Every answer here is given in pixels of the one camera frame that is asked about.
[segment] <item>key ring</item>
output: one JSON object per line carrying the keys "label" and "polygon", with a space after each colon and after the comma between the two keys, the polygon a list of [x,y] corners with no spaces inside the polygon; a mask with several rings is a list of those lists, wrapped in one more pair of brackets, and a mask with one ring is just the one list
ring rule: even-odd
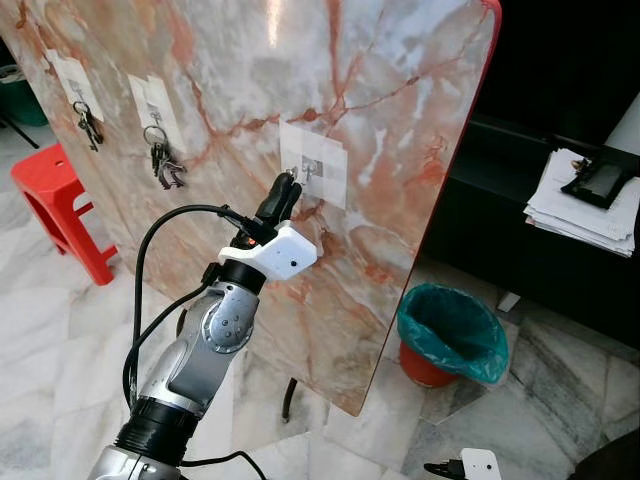
{"label": "key ring", "polygon": [[149,140],[149,131],[155,129],[155,130],[159,130],[162,133],[162,143],[168,143],[169,142],[169,137],[167,137],[167,133],[160,128],[157,125],[149,125],[148,127],[145,127],[144,130],[142,131],[142,136],[144,137],[144,141],[147,142],[148,145],[155,145],[158,142],[152,142],[151,140]]}
{"label": "key ring", "polygon": [[73,110],[78,115],[88,114],[88,113],[91,112],[91,109],[89,108],[89,105],[87,105],[85,102],[83,102],[81,100],[73,102]]}

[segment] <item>bunch of keys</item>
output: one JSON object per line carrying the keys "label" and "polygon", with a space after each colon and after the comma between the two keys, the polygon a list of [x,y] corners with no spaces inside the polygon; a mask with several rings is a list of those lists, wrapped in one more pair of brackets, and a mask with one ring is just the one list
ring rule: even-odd
{"label": "bunch of keys", "polygon": [[[149,137],[151,130],[160,133],[160,141],[152,140]],[[184,187],[186,183],[178,174],[186,173],[187,169],[171,156],[169,139],[165,131],[157,125],[151,125],[144,129],[143,134],[145,141],[151,145],[151,168],[153,169],[153,175],[158,179],[162,188],[169,190],[171,187]]]}
{"label": "bunch of keys", "polygon": [[78,122],[78,127],[83,129],[89,137],[89,148],[94,152],[98,151],[98,145],[102,144],[104,138],[95,126],[95,120],[93,115],[91,115],[91,109],[89,105],[82,101],[77,101],[73,103],[73,110],[80,115],[80,121]]}

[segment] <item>teal trash bag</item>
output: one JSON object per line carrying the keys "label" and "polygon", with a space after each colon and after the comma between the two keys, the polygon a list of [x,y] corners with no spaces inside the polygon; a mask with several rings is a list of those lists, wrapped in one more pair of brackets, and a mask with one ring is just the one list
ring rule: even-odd
{"label": "teal trash bag", "polygon": [[480,382],[500,380],[509,362],[502,325],[481,302],[460,290],[424,284],[398,311],[398,333],[411,350],[449,373]]}

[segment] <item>red plastic stool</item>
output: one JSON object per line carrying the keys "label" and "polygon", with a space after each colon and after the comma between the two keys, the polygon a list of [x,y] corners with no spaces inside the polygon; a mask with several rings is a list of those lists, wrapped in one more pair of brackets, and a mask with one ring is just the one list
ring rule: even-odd
{"label": "red plastic stool", "polygon": [[58,251],[74,254],[96,284],[106,285],[113,280],[107,260],[117,253],[116,247],[98,250],[80,221],[80,216],[93,208],[91,202],[73,209],[73,201],[84,193],[84,188],[60,144],[17,163],[11,176]]}

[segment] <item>paper stack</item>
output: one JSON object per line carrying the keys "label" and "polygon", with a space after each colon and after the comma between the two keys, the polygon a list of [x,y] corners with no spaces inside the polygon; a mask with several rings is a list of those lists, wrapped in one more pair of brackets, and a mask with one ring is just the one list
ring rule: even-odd
{"label": "paper stack", "polygon": [[567,149],[551,154],[538,189],[524,210],[529,215],[527,222],[630,257],[635,248],[640,178],[629,180],[611,207],[604,210],[560,191],[576,176],[573,160],[582,160],[582,156]]}

